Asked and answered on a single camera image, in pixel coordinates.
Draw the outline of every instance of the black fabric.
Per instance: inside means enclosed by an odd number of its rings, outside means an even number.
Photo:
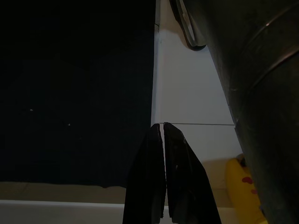
[[[0,181],[126,186],[150,128],[155,1],[3,6]]]

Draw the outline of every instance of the black cloth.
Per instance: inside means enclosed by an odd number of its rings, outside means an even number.
[[[155,1],[1,14],[0,181],[126,186],[150,128]]]

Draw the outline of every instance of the tile grout line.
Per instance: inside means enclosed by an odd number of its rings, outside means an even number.
[[[229,124],[196,124],[196,123],[171,123],[173,125],[219,125],[219,126],[235,126],[235,125],[229,125]]]

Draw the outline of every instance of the red spot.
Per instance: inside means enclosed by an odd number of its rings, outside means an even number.
[[[249,176],[246,176],[242,179],[242,182],[243,183],[249,183],[249,184],[253,184],[253,180],[249,177]]]

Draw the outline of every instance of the yellow object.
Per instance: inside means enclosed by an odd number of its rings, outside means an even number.
[[[240,224],[268,224],[260,210],[261,202],[251,174],[248,168],[242,167],[237,159],[227,162],[226,184]]]

